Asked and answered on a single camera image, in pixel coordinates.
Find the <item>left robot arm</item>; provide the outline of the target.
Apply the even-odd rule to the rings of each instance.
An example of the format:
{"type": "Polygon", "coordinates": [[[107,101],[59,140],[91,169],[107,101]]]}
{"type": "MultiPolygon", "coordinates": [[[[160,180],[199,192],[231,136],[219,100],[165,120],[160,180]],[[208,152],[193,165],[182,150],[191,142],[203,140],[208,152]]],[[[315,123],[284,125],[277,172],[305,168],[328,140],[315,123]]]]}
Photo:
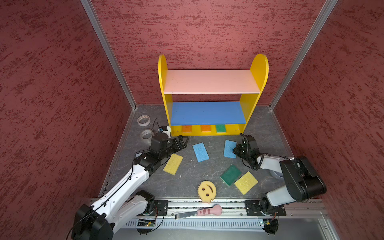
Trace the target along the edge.
{"type": "Polygon", "coordinates": [[[67,237],[73,240],[111,240],[128,220],[142,213],[151,213],[155,197],[146,191],[133,193],[161,166],[163,159],[185,149],[188,141],[186,136],[171,139],[165,133],[155,134],[149,149],[133,159],[131,169],[109,192],[90,206],[82,205],[77,210],[67,237]]]}

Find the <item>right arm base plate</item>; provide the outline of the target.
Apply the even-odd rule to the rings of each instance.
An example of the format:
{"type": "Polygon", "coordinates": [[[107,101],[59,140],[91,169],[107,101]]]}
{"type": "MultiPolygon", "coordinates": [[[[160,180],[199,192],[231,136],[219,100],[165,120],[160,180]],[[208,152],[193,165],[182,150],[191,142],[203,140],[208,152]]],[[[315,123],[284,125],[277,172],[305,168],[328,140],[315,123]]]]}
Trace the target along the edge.
{"type": "Polygon", "coordinates": [[[249,217],[279,217],[286,216],[286,210],[283,205],[272,206],[267,199],[259,200],[246,200],[245,209],[249,217]]]}

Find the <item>orange sponge front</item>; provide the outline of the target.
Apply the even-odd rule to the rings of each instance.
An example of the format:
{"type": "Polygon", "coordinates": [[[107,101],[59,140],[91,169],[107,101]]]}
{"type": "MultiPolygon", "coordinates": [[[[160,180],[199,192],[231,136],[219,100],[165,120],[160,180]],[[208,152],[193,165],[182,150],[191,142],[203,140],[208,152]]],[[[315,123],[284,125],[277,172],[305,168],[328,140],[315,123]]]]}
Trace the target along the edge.
{"type": "Polygon", "coordinates": [[[211,133],[212,132],[211,125],[201,125],[201,132],[202,133],[211,133]]]}

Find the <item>orange sponge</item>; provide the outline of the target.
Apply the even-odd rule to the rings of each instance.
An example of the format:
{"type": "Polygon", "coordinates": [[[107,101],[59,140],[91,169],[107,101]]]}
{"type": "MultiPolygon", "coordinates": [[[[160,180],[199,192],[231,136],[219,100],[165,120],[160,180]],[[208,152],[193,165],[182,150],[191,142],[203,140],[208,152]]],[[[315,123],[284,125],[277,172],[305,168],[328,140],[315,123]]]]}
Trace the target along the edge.
{"type": "Polygon", "coordinates": [[[188,126],[182,126],[182,133],[192,133],[193,130],[192,130],[192,126],[188,125],[188,126]]]}
{"type": "Polygon", "coordinates": [[[202,133],[211,133],[212,132],[211,125],[201,125],[201,132],[202,133]]]}

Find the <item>dark green sponge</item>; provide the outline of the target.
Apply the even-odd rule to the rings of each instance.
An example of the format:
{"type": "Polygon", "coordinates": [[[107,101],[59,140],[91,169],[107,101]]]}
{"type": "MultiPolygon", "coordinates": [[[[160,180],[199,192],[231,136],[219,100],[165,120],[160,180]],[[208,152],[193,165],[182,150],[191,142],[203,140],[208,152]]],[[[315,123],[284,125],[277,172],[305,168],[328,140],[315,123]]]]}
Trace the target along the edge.
{"type": "Polygon", "coordinates": [[[230,187],[241,176],[242,172],[235,166],[231,165],[221,176],[220,179],[230,187]]]}

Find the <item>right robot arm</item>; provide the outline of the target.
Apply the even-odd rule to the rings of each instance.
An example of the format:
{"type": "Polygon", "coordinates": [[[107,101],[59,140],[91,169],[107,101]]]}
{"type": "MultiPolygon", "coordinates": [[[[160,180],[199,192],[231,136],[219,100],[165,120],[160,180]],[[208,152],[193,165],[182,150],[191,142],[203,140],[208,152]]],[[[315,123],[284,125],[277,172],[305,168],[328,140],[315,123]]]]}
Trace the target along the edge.
{"type": "Polygon", "coordinates": [[[261,153],[254,137],[240,134],[242,142],[233,153],[254,170],[270,170],[283,176],[285,185],[261,198],[256,209],[265,216],[275,214],[285,204],[302,202],[323,195],[327,187],[310,161],[304,157],[287,157],[261,153]]]}

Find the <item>light green sponge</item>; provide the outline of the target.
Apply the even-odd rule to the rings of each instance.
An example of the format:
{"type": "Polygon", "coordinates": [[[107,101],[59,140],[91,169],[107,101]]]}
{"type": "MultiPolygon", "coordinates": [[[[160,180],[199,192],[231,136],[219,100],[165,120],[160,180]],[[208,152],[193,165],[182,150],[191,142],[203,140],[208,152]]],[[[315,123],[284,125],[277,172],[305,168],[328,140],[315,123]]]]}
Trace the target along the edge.
{"type": "Polygon", "coordinates": [[[225,125],[216,125],[216,131],[217,133],[226,133],[226,126],[225,125]]]}

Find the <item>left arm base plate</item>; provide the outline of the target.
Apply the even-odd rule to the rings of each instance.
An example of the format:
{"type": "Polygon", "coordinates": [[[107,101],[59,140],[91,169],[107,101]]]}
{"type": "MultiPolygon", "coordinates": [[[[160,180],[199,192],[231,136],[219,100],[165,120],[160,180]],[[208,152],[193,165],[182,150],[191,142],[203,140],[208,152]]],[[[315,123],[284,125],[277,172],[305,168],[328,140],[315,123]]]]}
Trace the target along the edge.
{"type": "Polygon", "coordinates": [[[154,200],[150,202],[149,206],[147,207],[146,211],[142,213],[142,216],[163,216],[167,215],[168,212],[168,200],[154,200]]]}

